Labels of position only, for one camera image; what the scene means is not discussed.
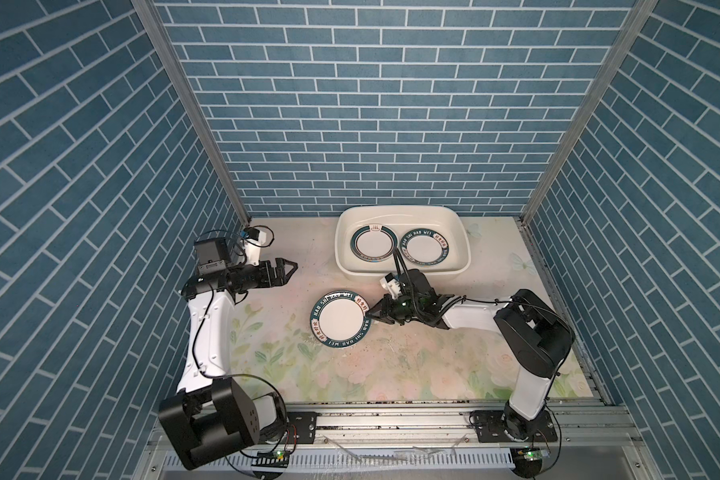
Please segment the small green rim plate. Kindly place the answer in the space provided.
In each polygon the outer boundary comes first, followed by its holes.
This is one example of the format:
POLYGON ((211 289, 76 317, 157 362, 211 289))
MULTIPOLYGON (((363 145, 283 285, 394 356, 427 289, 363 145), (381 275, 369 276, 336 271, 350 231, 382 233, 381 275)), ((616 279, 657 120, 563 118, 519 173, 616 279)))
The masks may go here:
POLYGON ((347 348, 359 343, 369 332, 368 302, 350 290, 336 290, 321 297, 310 313, 314 337, 324 346, 347 348))

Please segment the green red rim plate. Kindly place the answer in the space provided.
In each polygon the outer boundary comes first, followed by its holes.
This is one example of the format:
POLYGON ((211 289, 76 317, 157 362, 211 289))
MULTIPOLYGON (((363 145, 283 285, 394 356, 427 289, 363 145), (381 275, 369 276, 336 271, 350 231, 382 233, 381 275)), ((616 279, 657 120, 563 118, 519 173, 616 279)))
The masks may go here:
POLYGON ((353 233, 350 250, 358 259, 375 263, 391 257, 397 243, 397 236, 390 228, 382 224, 369 224, 353 233))

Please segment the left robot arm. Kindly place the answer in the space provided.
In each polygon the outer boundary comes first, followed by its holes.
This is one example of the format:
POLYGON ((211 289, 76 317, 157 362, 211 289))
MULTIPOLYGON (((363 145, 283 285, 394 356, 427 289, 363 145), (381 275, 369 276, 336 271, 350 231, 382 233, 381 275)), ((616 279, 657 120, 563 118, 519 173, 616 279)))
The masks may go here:
POLYGON ((253 399, 232 372, 229 337, 236 297, 252 289, 286 285, 298 264, 231 265, 213 260, 197 267, 182 287, 190 314, 186 364, 177 392, 159 405, 158 420, 181 464, 194 470, 289 430, 277 389, 253 399))

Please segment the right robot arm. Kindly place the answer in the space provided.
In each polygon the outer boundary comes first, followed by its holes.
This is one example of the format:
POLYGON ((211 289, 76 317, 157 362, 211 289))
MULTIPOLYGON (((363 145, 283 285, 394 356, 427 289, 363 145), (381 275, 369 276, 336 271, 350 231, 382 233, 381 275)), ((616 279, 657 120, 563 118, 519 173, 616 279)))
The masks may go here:
POLYGON ((538 295, 529 289, 520 289, 507 300, 439 294, 418 269, 388 274, 381 285, 385 294, 366 313, 370 320, 499 333, 519 363, 502 416, 505 433, 515 441, 526 441, 541 429, 549 392, 575 334, 538 295))

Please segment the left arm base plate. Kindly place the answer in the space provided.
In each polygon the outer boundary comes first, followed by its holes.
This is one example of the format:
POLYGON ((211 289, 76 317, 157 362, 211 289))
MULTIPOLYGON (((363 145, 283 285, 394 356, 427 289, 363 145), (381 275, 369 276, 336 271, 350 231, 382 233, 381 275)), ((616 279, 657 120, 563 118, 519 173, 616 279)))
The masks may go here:
POLYGON ((284 429, 288 428, 292 434, 290 443, 297 445, 315 443, 318 414, 314 411, 297 411, 286 414, 283 426, 277 430, 276 439, 279 440, 284 429))

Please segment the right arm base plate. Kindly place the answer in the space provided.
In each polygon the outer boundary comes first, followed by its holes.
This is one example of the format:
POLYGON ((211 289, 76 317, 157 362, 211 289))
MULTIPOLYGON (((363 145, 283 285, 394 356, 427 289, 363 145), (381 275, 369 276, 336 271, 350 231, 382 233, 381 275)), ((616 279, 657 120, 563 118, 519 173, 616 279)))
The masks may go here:
POLYGON ((477 410, 467 415, 467 421, 475 430, 480 443, 552 443, 559 439, 556 424, 546 409, 533 420, 527 420, 510 410, 477 410))

